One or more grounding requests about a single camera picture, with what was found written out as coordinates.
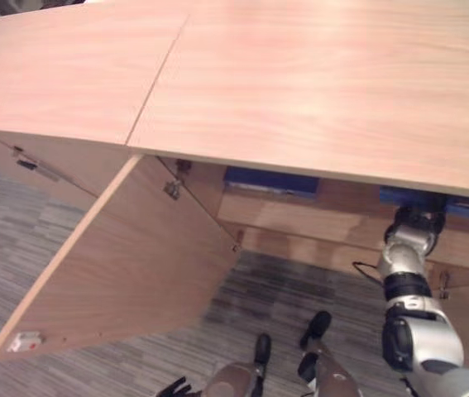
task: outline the wire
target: wire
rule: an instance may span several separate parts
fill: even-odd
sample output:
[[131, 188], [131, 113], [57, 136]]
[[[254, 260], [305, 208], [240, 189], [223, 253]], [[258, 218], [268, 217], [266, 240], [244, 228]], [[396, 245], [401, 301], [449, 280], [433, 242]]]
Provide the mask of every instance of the wire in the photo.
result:
[[369, 281], [371, 281], [372, 283], [375, 283], [377, 285], [379, 285], [380, 287], [383, 287], [383, 284], [378, 280], [376, 279], [375, 277], [372, 277], [371, 275], [367, 274], [360, 266], [365, 266], [365, 267], [370, 267], [372, 269], [376, 269], [377, 270], [377, 266], [374, 266], [374, 265], [369, 265], [367, 263], [364, 263], [364, 262], [358, 262], [358, 261], [354, 261], [352, 262], [352, 265], [353, 267], [356, 268], [356, 270], [361, 273], [362, 275], [364, 275]]

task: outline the cabinet top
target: cabinet top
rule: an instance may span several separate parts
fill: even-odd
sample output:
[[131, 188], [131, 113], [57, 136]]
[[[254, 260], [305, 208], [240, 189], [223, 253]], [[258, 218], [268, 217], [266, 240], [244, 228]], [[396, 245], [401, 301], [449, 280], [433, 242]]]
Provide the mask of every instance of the cabinet top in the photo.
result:
[[469, 196], [469, 2], [170, 1], [0, 18], [0, 130]]
[[0, 17], [0, 131], [124, 145], [185, 0], [79, 4]]

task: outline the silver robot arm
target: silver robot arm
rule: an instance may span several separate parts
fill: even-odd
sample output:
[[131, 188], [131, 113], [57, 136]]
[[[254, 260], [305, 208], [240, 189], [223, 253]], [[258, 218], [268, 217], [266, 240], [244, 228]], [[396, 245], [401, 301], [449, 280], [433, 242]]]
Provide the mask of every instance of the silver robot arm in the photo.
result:
[[462, 342], [425, 279], [444, 223], [442, 212], [400, 208], [377, 267], [387, 300], [383, 357], [418, 397], [469, 397]]

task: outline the gray carpet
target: gray carpet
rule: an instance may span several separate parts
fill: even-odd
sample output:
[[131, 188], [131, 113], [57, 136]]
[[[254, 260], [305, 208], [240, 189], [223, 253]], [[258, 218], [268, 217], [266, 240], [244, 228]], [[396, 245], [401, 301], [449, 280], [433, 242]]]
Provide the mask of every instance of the gray carpet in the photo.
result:
[[[0, 328], [82, 212], [0, 175]], [[244, 252], [191, 328], [99, 347], [0, 363], [1, 397], [152, 396], [186, 375], [203, 387], [222, 365], [248, 361], [259, 332], [274, 342], [265, 395], [296, 397], [297, 340], [320, 309], [334, 316], [325, 340], [366, 397], [405, 396], [380, 357], [384, 301], [368, 281]]]

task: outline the robot leg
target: robot leg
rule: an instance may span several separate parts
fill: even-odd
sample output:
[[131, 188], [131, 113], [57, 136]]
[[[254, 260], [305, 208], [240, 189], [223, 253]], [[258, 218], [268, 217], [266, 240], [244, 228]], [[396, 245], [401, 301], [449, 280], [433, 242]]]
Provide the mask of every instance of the robot leg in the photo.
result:
[[333, 358], [321, 338], [328, 330], [332, 316], [318, 312], [300, 339], [304, 357], [299, 365], [299, 376], [308, 383], [314, 397], [362, 397], [352, 376]]
[[234, 363], [222, 368], [208, 383], [202, 397], [261, 397], [271, 339], [261, 334], [256, 341], [252, 363]]

